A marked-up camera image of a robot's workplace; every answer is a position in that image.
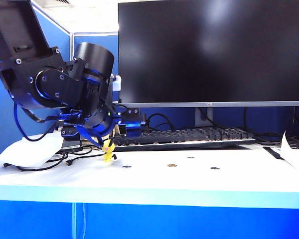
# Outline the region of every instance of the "white paper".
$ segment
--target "white paper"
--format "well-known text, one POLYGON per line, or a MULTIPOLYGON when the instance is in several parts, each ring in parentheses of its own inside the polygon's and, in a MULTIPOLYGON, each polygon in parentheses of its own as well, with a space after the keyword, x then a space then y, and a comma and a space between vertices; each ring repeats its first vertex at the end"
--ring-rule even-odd
POLYGON ((43 139, 31 142, 22 138, 8 146, 1 154, 0 161, 20 167, 38 167, 48 161, 62 147, 60 132, 48 133, 43 139))
POLYGON ((284 133, 282 143, 281 143, 281 151, 280 156, 291 164, 295 169, 299 170, 299 149, 292 149, 287 140, 286 133, 284 133))

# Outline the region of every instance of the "cylindrical motor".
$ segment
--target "cylindrical motor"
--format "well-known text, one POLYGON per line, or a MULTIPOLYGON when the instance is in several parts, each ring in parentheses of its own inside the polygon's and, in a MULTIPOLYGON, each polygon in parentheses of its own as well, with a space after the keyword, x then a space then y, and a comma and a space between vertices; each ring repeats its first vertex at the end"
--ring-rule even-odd
POLYGON ((86 62, 85 68, 109 79, 112 73, 114 56, 102 46, 83 42, 75 50, 74 58, 81 58, 86 62))

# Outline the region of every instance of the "blue light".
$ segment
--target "blue light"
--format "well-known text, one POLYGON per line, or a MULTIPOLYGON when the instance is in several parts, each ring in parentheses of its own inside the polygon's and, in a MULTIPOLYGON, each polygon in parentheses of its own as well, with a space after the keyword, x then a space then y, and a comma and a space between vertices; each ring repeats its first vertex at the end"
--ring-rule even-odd
POLYGON ((141 123, 127 123, 125 127, 141 127, 141 123))

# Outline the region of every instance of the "monitor stand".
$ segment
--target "monitor stand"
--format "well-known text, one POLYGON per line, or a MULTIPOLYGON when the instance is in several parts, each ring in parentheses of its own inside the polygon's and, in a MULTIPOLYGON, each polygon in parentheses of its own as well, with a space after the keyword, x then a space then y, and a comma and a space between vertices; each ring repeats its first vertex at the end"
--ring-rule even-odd
MULTIPOLYGON (((207 108, 207 116, 213 120, 213 108, 207 108)), ((195 108, 195 127, 206 127, 212 126, 213 124, 209 122, 205 117, 201 114, 198 108, 195 108)))

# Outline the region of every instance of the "ceiling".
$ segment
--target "ceiling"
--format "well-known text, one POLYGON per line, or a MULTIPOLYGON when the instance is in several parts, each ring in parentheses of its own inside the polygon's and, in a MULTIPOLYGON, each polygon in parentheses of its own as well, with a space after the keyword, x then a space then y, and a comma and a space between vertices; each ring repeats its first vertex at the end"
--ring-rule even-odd
POLYGON ((118 3, 139 0, 32 0, 69 32, 117 32, 118 3))

